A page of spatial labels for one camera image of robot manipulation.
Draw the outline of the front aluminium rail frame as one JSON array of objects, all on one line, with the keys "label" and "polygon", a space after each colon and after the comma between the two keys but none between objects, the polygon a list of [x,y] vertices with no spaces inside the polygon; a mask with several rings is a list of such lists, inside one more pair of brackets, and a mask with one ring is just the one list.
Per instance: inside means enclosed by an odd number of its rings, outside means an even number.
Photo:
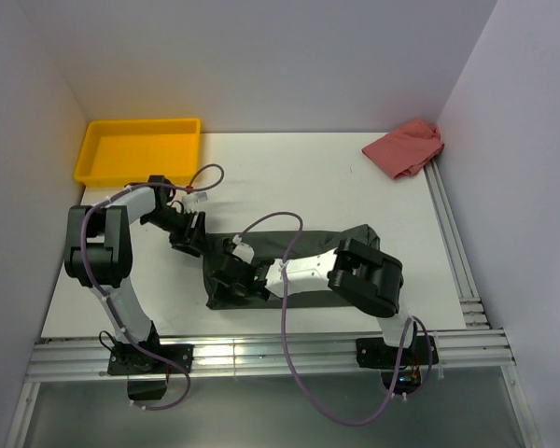
[{"label": "front aluminium rail frame", "polygon": [[[431,335],[437,345],[439,361],[434,371],[438,375],[447,369],[499,367],[524,445],[542,446],[504,330],[434,331]],[[294,335],[288,344],[301,374],[357,372],[357,337],[355,333]],[[283,375],[289,372],[277,336],[188,337],[186,342],[194,347],[191,369],[194,378]],[[6,445],[23,446],[41,384],[106,380],[109,377],[106,364],[106,351],[96,339],[36,345],[23,377]]]}]

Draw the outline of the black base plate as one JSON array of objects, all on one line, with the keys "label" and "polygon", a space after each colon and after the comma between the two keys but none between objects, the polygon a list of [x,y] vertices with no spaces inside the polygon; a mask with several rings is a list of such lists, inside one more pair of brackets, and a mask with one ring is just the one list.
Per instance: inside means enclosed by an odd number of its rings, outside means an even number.
[{"label": "black base plate", "polygon": [[[393,370],[396,367],[399,347],[385,344],[381,337],[356,339],[356,361],[360,368],[376,370]],[[403,348],[399,366],[410,368],[413,365],[421,367],[440,362],[435,340],[432,336],[414,336],[409,346]]]},{"label": "black base plate", "polygon": [[[183,371],[190,372],[193,360],[194,346],[192,344],[165,344],[155,349],[155,354],[166,358],[180,366]],[[177,367],[147,356],[132,345],[119,344],[111,350],[107,374],[109,376],[147,375],[180,373]]]}]

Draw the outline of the folded pink t-shirt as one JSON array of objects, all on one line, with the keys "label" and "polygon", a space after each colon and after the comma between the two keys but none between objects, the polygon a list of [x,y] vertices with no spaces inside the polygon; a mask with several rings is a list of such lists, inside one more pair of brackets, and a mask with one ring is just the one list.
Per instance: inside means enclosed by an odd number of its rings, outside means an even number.
[{"label": "folded pink t-shirt", "polygon": [[417,175],[443,149],[440,128],[415,119],[365,146],[361,152],[385,175],[396,180]]}]

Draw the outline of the yellow plastic tray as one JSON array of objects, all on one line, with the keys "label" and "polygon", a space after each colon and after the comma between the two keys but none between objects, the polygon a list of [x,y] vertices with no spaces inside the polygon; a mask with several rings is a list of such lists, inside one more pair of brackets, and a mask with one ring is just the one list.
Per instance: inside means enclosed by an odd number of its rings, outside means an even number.
[{"label": "yellow plastic tray", "polygon": [[73,178],[100,189],[145,182],[151,175],[187,185],[200,164],[201,128],[197,118],[94,120]]}]

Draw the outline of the right side aluminium rail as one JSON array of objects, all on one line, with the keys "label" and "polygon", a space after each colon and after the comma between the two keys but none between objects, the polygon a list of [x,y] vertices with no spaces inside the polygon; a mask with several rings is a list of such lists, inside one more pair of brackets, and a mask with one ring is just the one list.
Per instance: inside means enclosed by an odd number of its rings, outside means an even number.
[{"label": "right side aluminium rail", "polygon": [[468,329],[490,329],[438,164],[431,161],[424,172],[466,326]]}]

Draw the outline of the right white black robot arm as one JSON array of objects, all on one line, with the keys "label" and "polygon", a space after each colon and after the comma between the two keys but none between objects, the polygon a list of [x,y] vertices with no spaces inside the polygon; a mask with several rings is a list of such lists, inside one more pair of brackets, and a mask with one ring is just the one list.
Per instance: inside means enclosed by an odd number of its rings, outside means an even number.
[{"label": "right white black robot arm", "polygon": [[378,321],[387,357],[403,364],[418,349],[413,319],[399,302],[404,285],[402,263],[353,238],[324,253],[300,259],[255,259],[254,249],[236,236],[205,270],[215,304],[245,306],[252,300],[334,295]]}]

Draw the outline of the dark green t-shirt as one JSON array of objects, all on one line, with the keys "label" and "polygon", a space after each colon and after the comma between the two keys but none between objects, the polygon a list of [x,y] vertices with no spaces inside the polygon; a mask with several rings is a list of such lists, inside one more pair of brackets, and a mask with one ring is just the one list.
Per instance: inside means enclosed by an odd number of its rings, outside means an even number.
[{"label": "dark green t-shirt", "polygon": [[[292,241],[292,231],[256,231],[248,233],[243,242],[251,245],[255,251],[255,259],[279,259],[284,255],[288,244]],[[304,231],[293,246],[289,257],[300,259],[324,253],[338,246],[338,243],[347,238],[353,238],[365,245],[370,245],[380,250],[380,237],[375,230],[367,224],[355,226],[345,231]],[[281,301],[271,299],[259,301],[247,306],[220,306],[214,305],[210,300],[211,285],[205,279],[205,270],[211,266],[214,257],[220,255],[229,247],[231,235],[229,233],[210,233],[207,235],[207,249],[203,255],[203,285],[207,294],[206,306],[211,310],[238,310],[238,309],[279,309]],[[330,308],[349,306],[340,298],[329,295],[326,297],[312,297],[305,299],[299,305],[295,299],[289,301],[290,308]]]}]

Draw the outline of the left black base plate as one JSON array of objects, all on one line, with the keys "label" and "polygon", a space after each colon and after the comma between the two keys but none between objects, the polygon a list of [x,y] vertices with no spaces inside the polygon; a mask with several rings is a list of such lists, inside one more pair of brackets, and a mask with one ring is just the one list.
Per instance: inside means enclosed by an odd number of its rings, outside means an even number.
[{"label": "left black base plate", "polygon": [[[190,372],[193,360],[194,346],[192,344],[165,344],[155,349],[155,354],[166,358],[180,366],[183,371]],[[132,345],[119,344],[111,350],[107,374],[109,376],[147,375],[180,373],[177,367],[147,356]]]}]

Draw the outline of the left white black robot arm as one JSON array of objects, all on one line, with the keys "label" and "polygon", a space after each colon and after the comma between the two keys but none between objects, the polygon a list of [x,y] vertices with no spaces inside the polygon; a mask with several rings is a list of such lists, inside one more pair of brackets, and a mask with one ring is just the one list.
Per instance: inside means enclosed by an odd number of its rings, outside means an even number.
[{"label": "left white black robot arm", "polygon": [[200,257],[206,249],[205,212],[172,205],[179,187],[161,175],[132,183],[96,205],[68,211],[64,268],[101,302],[115,336],[113,355],[129,358],[141,372],[163,361],[154,322],[144,312],[130,278],[133,267],[131,225],[151,224],[169,234],[172,249]]}]

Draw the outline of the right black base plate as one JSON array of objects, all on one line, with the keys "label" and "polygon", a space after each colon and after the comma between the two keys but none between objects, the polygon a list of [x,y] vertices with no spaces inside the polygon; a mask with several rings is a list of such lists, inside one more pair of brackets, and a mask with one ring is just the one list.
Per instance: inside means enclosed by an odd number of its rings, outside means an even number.
[{"label": "right black base plate", "polygon": [[[356,361],[360,368],[376,370],[393,370],[396,367],[399,347],[385,344],[381,337],[356,339]],[[410,368],[413,365],[421,367],[440,362],[435,340],[432,336],[414,336],[409,346],[403,348],[399,366]]]}]

